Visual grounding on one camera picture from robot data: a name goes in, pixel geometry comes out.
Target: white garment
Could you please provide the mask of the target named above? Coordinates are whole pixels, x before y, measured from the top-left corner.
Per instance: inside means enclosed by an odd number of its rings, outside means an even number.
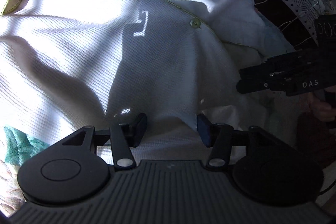
[[[210,150],[195,131],[197,113],[236,129],[263,127],[268,116],[258,93],[236,91],[238,69],[270,54],[253,5],[21,0],[0,18],[0,122],[52,144],[84,125],[106,128],[144,112],[137,162],[204,160]]]

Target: silver screw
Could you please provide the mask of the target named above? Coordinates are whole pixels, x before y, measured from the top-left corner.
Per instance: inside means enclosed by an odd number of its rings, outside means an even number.
[[[133,164],[133,160],[130,159],[120,159],[117,161],[117,165],[120,167],[129,167]]]
[[[219,158],[214,158],[209,160],[209,165],[213,167],[221,167],[225,164],[225,160],[219,159]]]

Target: shirt button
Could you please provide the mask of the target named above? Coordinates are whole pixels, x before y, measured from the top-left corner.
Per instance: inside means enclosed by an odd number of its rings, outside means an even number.
[[[190,25],[191,25],[191,27],[193,27],[195,29],[200,28],[201,27],[201,21],[198,18],[193,18],[190,21]]]

